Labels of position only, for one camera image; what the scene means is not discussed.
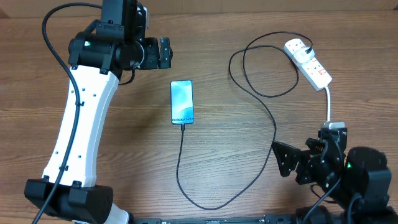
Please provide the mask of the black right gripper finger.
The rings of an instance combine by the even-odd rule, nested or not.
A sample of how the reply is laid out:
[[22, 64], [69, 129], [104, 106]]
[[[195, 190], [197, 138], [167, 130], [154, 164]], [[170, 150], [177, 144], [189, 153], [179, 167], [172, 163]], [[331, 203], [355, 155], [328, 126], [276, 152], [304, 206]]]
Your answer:
[[301, 150], [279, 141], [273, 141], [271, 148], [277, 159], [280, 175], [288, 177], [296, 168]]
[[323, 152], [326, 148], [326, 142], [324, 140], [308, 138], [305, 141], [305, 145], [311, 152]]

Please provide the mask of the blue Samsung Galaxy smartphone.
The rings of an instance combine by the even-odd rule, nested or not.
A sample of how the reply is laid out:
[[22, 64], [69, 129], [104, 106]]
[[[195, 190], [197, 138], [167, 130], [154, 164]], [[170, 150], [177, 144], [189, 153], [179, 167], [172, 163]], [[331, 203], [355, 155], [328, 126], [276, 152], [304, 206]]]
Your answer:
[[194, 123], [193, 82], [177, 80], [170, 83], [172, 124]]

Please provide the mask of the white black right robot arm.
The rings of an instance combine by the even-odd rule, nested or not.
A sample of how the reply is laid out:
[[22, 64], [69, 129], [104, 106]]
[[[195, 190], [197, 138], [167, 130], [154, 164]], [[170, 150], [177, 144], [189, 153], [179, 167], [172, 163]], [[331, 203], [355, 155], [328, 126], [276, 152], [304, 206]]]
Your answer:
[[397, 223], [388, 204], [392, 172], [384, 153], [371, 147], [346, 150], [346, 128], [321, 128], [303, 151], [273, 141], [280, 174], [296, 171], [296, 182], [322, 188], [311, 207], [296, 211], [296, 223]]

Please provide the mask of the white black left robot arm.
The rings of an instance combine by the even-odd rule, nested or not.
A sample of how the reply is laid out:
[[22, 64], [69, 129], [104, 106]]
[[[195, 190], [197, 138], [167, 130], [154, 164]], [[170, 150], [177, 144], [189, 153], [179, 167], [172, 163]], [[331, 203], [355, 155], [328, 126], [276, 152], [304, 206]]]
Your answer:
[[96, 183], [101, 133], [123, 72], [168, 69], [168, 38], [146, 37], [148, 10], [137, 1], [104, 1], [101, 17], [77, 33], [60, 64], [69, 79], [65, 112], [41, 178], [26, 182], [24, 195], [39, 210], [75, 223], [132, 223], [111, 187]]

